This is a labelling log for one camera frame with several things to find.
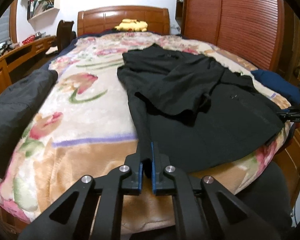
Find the black double-breasted coat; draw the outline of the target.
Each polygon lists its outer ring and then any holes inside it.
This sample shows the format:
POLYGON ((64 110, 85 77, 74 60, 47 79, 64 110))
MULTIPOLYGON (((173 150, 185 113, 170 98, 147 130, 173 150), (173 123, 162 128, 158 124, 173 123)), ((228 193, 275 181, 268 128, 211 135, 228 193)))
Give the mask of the black double-breasted coat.
POLYGON ((185 172, 202 171, 244 158, 285 126, 280 107, 251 77, 213 57, 157 44, 122 57, 117 77, 127 91, 142 161, 160 153, 185 172))

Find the folded black jacket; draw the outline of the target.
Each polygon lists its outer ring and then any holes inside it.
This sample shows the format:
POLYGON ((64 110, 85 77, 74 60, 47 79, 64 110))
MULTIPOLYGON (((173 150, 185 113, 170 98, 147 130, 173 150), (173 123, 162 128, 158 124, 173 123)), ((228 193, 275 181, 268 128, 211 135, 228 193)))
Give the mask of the folded black jacket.
POLYGON ((0 94, 0 178, 13 151, 58 79, 55 70, 38 69, 0 94))

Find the wooden louvered wardrobe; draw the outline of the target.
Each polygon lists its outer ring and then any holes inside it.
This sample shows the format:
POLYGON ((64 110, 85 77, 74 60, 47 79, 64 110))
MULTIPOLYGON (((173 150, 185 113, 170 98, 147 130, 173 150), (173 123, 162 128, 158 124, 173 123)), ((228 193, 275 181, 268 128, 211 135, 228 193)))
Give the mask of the wooden louvered wardrobe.
POLYGON ((183 37, 233 53, 285 76, 294 36, 294 12, 284 0, 177 0, 183 37))

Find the red basket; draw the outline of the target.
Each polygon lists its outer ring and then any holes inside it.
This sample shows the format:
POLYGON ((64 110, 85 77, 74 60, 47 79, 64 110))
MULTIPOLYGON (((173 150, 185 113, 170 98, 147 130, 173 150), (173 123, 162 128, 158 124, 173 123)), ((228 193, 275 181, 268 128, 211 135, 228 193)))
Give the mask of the red basket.
POLYGON ((25 40, 22 41, 22 45, 29 44, 29 43, 33 42, 35 39, 36 39, 36 36, 31 35, 31 36, 27 37, 25 40))

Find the dark wooden chair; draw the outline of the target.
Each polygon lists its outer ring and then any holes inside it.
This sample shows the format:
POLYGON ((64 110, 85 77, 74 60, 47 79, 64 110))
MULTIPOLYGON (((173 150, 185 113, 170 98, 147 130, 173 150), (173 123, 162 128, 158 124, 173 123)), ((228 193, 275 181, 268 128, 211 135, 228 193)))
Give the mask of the dark wooden chair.
POLYGON ((70 45, 76 38, 76 33, 72 31, 74 21, 61 20, 57 27, 56 39, 51 47, 46 51, 45 55, 60 53, 63 49, 70 45))

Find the grey window blind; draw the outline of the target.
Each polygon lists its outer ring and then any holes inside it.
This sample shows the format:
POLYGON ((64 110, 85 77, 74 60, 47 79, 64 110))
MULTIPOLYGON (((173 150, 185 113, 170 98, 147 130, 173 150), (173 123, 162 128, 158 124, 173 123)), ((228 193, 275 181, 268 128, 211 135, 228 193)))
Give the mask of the grey window blind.
POLYGON ((10 8, 9 6, 0 18, 0 44, 10 39, 10 8))

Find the folded navy blue garment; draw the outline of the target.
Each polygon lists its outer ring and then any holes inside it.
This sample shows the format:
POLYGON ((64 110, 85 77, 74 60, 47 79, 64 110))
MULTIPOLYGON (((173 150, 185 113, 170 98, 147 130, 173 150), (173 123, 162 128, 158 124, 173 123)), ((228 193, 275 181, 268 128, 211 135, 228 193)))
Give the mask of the folded navy blue garment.
POLYGON ((251 74, 262 85, 285 97, 293 106, 300 105, 300 89, 279 74, 262 69, 254 70, 251 74))

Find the floral bed blanket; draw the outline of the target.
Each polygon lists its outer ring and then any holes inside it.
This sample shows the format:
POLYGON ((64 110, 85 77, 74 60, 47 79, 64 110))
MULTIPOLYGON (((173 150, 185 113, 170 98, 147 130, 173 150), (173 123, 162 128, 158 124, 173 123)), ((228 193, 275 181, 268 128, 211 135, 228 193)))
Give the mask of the floral bed blanket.
MULTIPOLYGON (((123 164, 137 149, 137 132, 128 109, 125 88, 117 78, 122 53, 157 44, 164 49, 204 55, 223 68, 252 77, 254 87, 280 108, 290 106, 286 98, 256 81, 249 70, 257 70, 240 57, 211 44, 181 37, 151 33, 118 33, 83 37, 75 48, 53 60, 49 70, 59 74, 57 85, 28 123, 12 154, 4 179, 0 178, 0 207, 29 223, 37 218, 80 176, 106 175, 123 164)), ((232 193, 239 193, 266 168, 288 138, 292 123, 275 136, 269 146, 221 161, 210 169, 232 193)), ((140 197, 125 197, 122 232, 137 233, 174 224, 171 197, 154 197, 150 182, 140 197)))

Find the yellow Pikachu plush toy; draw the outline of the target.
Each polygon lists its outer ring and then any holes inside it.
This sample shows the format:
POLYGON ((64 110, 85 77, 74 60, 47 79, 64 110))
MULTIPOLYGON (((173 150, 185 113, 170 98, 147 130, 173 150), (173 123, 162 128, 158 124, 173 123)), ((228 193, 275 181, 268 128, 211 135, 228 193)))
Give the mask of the yellow Pikachu plush toy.
POLYGON ((138 21, 126 18, 123 19, 122 22, 114 28, 118 31, 144 32, 147 31, 148 24, 145 21, 138 21))

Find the wooden desk with cabinets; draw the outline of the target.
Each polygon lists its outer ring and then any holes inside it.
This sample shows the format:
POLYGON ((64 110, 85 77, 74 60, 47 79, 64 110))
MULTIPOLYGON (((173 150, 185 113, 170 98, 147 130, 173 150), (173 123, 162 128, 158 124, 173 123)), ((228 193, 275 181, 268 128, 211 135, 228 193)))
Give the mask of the wooden desk with cabinets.
POLYGON ((25 72, 45 61, 45 53, 55 42, 55 36, 39 38, 0 57, 0 94, 25 72))

